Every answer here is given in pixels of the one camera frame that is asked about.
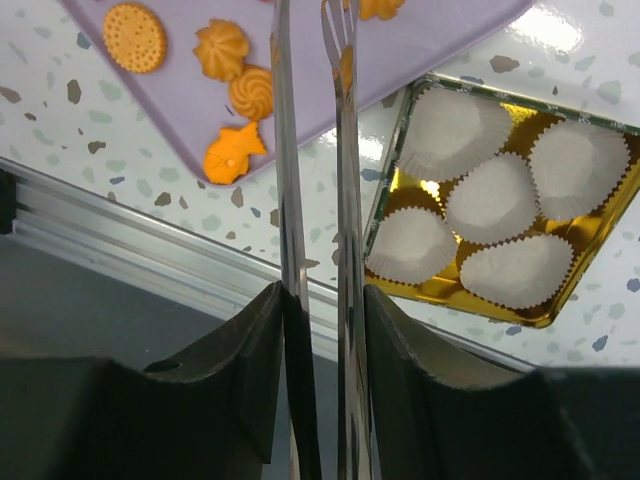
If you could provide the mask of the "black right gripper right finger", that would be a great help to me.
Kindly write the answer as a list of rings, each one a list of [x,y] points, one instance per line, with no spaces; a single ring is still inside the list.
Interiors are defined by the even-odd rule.
[[[635,479],[639,372],[514,372],[448,342],[378,287],[364,290],[385,479]]]

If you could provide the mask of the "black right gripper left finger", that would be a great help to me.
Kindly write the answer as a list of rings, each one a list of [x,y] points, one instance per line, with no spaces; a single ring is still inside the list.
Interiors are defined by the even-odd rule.
[[[113,360],[1,363],[5,479],[258,479],[271,460],[282,286],[143,371]]]

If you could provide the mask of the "metal tongs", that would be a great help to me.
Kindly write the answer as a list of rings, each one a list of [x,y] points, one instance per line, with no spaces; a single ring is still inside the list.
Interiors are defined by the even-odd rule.
[[[321,26],[332,68],[337,128],[338,468],[340,479],[369,479],[370,399],[356,108],[359,5],[324,1]],[[270,36],[274,96],[285,368],[291,419],[290,476],[319,479],[320,447],[298,152],[295,142],[290,4],[275,4]]]

